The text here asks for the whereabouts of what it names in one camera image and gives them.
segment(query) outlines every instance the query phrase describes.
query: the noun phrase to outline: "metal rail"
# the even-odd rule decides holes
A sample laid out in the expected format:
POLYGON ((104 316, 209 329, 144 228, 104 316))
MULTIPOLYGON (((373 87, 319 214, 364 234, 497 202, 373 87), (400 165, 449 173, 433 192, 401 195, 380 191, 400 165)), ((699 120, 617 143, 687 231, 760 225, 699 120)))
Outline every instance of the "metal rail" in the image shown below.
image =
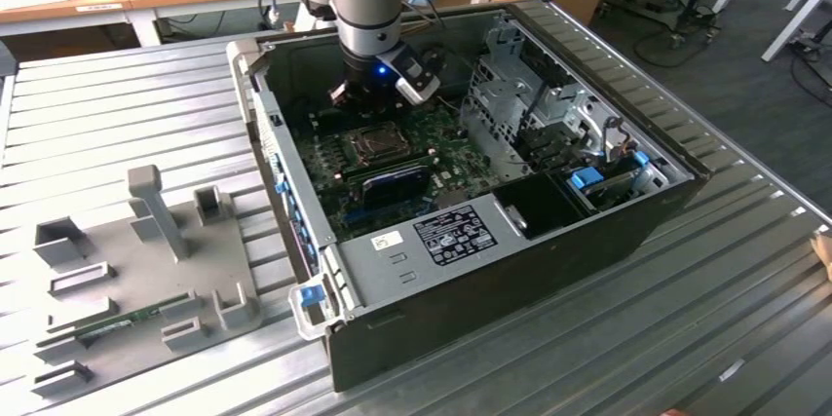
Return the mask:
POLYGON ((252 333, 59 405, 55 413, 829 410, 832 284, 808 246, 828 217, 561 11, 537 0, 517 5, 716 171, 631 258, 439 353, 333 394, 324 349, 297 337, 289 317, 291 269, 241 121, 224 114, 235 109, 231 72, 205 62, 225 42, 24 64, 4 156, 13 164, 0 175, 9 184, 0 188, 0 225, 12 229, 0 233, 12 254, 0 259, 5 411, 43 405, 21 378, 36 320, 29 288, 41 273, 15 252, 9 233, 20 217, 59 209, 80 224, 125 215, 112 205, 111 186, 125 162, 144 160, 161 161, 164 176, 181 188, 167 197, 208 181, 235 194, 269 318, 252 333), (161 62, 175 62, 177 71, 148 75, 153 68, 141 67, 161 62), (21 294, 31 296, 16 303, 21 294))

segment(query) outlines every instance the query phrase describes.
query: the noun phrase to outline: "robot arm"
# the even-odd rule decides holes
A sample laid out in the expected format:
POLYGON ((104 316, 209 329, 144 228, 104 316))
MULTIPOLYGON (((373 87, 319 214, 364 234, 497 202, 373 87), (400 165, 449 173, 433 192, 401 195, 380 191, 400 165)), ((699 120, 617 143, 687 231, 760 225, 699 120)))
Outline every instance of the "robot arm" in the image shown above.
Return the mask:
MULTIPOLYGON (((379 110, 391 104, 385 102, 391 83, 412 104, 424 102, 440 80, 401 41, 403 0, 304 1, 311 15, 333 19, 337 25, 347 70, 344 84, 333 91, 335 103, 361 111, 379 110)), ((425 5, 428 0, 407 2, 425 5)))

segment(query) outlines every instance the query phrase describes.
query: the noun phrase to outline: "green circuit board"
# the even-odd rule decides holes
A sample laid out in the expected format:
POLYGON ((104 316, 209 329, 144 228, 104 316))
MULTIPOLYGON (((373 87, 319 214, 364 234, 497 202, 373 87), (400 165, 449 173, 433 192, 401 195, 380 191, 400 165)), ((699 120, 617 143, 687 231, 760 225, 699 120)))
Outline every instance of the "green circuit board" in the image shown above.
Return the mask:
POLYGON ((296 138, 295 144, 340 241, 461 203, 500 183, 447 103, 415 107, 393 120, 345 132, 296 138), (415 168, 431 173, 424 193, 365 209, 364 182, 415 168))

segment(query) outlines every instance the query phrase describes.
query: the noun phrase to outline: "floor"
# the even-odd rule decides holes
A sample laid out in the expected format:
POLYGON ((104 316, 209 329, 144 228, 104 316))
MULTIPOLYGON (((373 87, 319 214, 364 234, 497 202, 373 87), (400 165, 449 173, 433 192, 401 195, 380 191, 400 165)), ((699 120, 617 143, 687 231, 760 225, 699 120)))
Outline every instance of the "floor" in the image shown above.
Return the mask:
MULTIPOLYGON (((708 6, 715 0, 703 0, 708 6)), ((784 51, 771 63, 759 57, 791 15, 788 0, 732 0, 720 16, 721 32, 707 49, 679 68, 647 64, 633 43, 659 26, 621 11, 595 19, 600 37, 705 116, 797 189, 832 212, 832 108, 820 104, 792 80, 792 55, 784 51)), ((815 12, 807 22, 816 29, 831 14, 815 12)), ((669 40, 645 42, 641 51, 669 63, 703 47, 695 38, 680 51, 669 40)), ((831 95, 797 63, 796 73, 817 95, 831 95)))

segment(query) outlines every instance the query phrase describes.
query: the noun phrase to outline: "blue clip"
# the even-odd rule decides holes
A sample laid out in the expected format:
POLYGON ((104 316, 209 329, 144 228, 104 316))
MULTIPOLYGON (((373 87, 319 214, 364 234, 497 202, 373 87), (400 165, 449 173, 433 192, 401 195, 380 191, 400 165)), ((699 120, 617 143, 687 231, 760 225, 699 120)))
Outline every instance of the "blue clip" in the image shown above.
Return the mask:
POLYGON ((300 307, 309 307, 327 299, 324 287, 316 284, 300 289, 300 307))
POLYGON ((583 168, 572 172, 572 183, 579 190, 603 181, 603 175, 595 168, 583 168))
POLYGON ((639 166, 641 167, 644 167, 651 162, 651 157, 644 151, 637 151, 635 158, 636 163, 639 163, 639 166))

